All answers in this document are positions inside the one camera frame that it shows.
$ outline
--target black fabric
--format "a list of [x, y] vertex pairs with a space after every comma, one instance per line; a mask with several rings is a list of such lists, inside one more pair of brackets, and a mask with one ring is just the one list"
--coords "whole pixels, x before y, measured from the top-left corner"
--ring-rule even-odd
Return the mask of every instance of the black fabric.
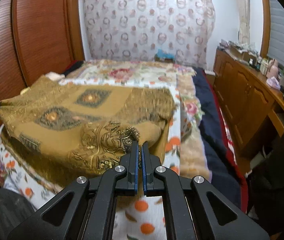
[[221, 122], [215, 100], [202, 69], [196, 68], [193, 83], [196, 96], [204, 111], [200, 132], [204, 144], [208, 168], [212, 171], [212, 185], [241, 209], [241, 187], [238, 177], [226, 158], [227, 149], [223, 143]]
[[0, 240], [6, 240], [9, 232], [33, 213], [34, 209], [26, 198], [0, 188]]
[[69, 75], [72, 71], [77, 70], [78, 68], [80, 68], [82, 66], [84, 61], [76, 61], [75, 63], [73, 63], [73, 65], [71, 67], [69, 67], [66, 71], [64, 71], [62, 74], [64, 74], [65, 76]]
[[248, 177], [258, 223], [269, 233], [284, 230], [284, 135], [272, 154]]

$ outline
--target white curtain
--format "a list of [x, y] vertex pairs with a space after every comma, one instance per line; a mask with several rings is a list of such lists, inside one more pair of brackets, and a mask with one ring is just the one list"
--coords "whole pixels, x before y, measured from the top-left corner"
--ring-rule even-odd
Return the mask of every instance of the white curtain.
[[238, 40], [250, 44], [250, 0], [236, 0], [240, 16]]
[[215, 23], [212, 0], [83, 0], [92, 58], [142, 60], [158, 49], [206, 68]]

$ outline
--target metal screw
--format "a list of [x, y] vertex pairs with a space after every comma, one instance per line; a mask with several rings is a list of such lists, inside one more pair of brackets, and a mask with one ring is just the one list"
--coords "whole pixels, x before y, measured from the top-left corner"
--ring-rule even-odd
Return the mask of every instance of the metal screw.
[[83, 184], [86, 182], [86, 177], [85, 176], [80, 176], [76, 179], [76, 182], [79, 184]]
[[118, 165], [118, 166], [116, 166], [114, 169], [115, 169], [115, 171], [117, 171], [117, 172], [122, 172], [122, 171], [125, 170], [125, 167], [122, 166], [122, 165]]
[[194, 181], [195, 181], [196, 183], [203, 183], [203, 182], [204, 182], [204, 178], [203, 178], [202, 176], [196, 176], [196, 177], [194, 178]]
[[163, 167], [163, 166], [158, 166], [158, 167], [156, 168], [156, 171], [159, 172], [159, 173], [163, 173], [163, 172], [166, 171], [166, 168]]

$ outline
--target navy blue blanket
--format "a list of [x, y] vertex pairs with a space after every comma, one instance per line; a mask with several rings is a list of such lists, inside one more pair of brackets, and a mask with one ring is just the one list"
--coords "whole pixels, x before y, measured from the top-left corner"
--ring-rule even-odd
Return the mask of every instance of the navy blue blanket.
[[247, 205], [246, 182], [239, 174], [237, 167], [235, 167], [233, 154], [227, 146], [225, 126], [216, 95], [208, 83], [204, 71], [202, 69], [195, 70], [197, 74], [193, 77], [193, 82], [196, 96], [201, 102], [202, 110], [205, 112], [200, 124], [200, 132], [208, 168], [212, 172], [211, 183], [245, 212]]

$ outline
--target wooden cabinet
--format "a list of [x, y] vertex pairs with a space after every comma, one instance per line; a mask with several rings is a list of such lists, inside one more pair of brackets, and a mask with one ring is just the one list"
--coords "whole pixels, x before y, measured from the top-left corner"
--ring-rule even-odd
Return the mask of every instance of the wooden cabinet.
[[217, 50], [214, 71], [218, 78], [214, 89], [226, 120], [243, 149], [268, 115], [274, 98], [256, 78], [249, 67]]

